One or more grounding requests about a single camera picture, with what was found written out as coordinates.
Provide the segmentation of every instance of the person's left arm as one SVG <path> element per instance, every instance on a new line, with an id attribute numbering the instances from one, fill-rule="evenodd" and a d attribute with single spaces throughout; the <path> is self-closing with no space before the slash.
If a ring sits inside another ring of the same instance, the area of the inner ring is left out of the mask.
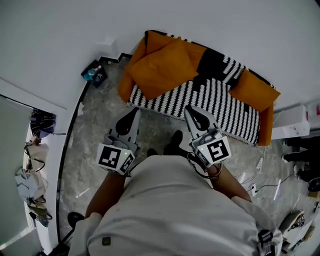
<path id="1" fill-rule="evenodd" d="M 85 213 L 88 218 L 92 213 L 98 213 L 102 217 L 114 206 L 124 192 L 125 176 L 108 172 L 103 183 L 91 199 Z"/>

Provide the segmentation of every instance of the black trash bin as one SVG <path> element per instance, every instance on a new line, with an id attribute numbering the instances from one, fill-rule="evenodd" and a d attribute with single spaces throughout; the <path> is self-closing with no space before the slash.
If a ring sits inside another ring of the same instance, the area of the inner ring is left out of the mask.
<path id="1" fill-rule="evenodd" d="M 91 70 L 91 69 L 96 69 L 99 66 L 101 66 L 101 68 L 92 76 L 93 81 L 88 81 L 90 83 L 92 83 L 95 87 L 99 87 L 106 79 L 107 79 L 107 73 L 104 69 L 104 67 L 102 66 L 102 64 L 97 61 L 96 59 L 91 62 L 91 64 L 89 66 L 86 67 L 86 69 L 84 71 L 82 71 L 81 76 L 84 77 L 85 74 Z"/>

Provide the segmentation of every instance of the person's right arm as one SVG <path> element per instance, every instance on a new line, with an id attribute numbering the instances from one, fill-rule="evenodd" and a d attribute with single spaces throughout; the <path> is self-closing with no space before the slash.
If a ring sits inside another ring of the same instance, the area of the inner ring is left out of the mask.
<path id="1" fill-rule="evenodd" d="M 206 169 L 209 176 L 217 174 L 216 167 L 211 166 Z M 226 195 L 228 198 L 240 197 L 244 200 L 251 202 L 248 192 L 241 186 L 241 184 L 232 176 L 228 169 L 223 165 L 219 179 L 215 181 L 211 180 L 213 189 Z"/>

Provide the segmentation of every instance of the trash can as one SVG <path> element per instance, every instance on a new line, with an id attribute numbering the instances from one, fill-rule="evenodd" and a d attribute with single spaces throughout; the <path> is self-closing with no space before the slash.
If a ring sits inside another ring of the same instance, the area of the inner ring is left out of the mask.
<path id="1" fill-rule="evenodd" d="M 95 70 L 93 75 L 87 75 L 85 78 L 85 75 L 88 74 L 89 70 Z M 95 87 L 99 87 L 106 79 L 107 79 L 107 73 L 102 66 L 102 64 L 97 61 L 96 59 L 91 62 L 89 66 L 86 67 L 84 71 L 82 71 L 81 76 L 84 80 L 91 82 Z"/>

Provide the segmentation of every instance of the power outlet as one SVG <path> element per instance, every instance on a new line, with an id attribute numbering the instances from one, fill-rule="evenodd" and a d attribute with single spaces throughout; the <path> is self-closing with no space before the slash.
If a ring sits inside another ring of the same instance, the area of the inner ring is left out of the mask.
<path id="1" fill-rule="evenodd" d="M 250 189 L 251 195 L 252 195 L 253 197 L 255 197 L 256 194 L 257 194 L 257 192 L 256 192 L 256 190 L 257 190 L 256 184 L 255 184 L 255 183 L 251 184 L 248 189 Z"/>

